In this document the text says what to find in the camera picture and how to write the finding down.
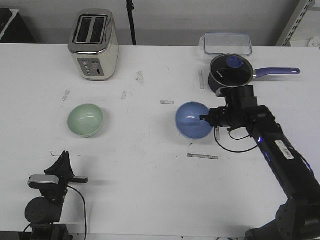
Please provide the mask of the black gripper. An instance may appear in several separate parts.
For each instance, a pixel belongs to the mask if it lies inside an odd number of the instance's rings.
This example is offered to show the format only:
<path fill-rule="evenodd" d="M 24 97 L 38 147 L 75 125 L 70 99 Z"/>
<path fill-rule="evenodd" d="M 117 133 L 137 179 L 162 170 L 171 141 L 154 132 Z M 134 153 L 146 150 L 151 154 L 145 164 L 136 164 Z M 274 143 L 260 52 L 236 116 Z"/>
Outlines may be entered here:
<path fill-rule="evenodd" d="M 208 122 L 212 127 L 245 127 L 246 114 L 244 110 L 231 107 L 211 108 L 209 114 L 200 115 L 201 121 Z"/>
<path fill-rule="evenodd" d="M 49 200 L 63 200 L 68 193 L 67 187 L 69 183 L 88 183 L 88 177 L 75 176 L 68 151 L 63 151 L 58 160 L 51 167 L 46 169 L 44 173 L 59 178 L 58 186 L 50 187 L 49 189 L 41 189 L 41 195 Z"/>

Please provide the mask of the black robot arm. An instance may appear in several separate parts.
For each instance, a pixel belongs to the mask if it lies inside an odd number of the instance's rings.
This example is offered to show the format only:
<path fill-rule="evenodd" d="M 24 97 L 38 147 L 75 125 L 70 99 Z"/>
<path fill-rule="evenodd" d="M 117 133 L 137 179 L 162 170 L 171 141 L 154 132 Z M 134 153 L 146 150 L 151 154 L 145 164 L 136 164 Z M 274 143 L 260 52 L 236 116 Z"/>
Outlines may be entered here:
<path fill-rule="evenodd" d="M 320 184 L 266 106 L 211 108 L 200 119 L 212 127 L 245 127 L 288 198 L 275 219 L 248 230 L 246 240 L 313 240 L 320 236 Z"/>
<path fill-rule="evenodd" d="M 86 184 L 87 177 L 79 177 L 73 173 L 70 155 L 63 151 L 57 161 L 44 174 L 30 175 L 27 185 L 39 190 L 41 196 L 32 199 L 26 206 L 24 215 L 32 228 L 31 240 L 72 240 L 65 224 L 60 224 L 62 210 L 68 189 L 78 193 L 83 201 L 84 239 L 88 234 L 87 210 L 84 196 L 70 183 Z"/>

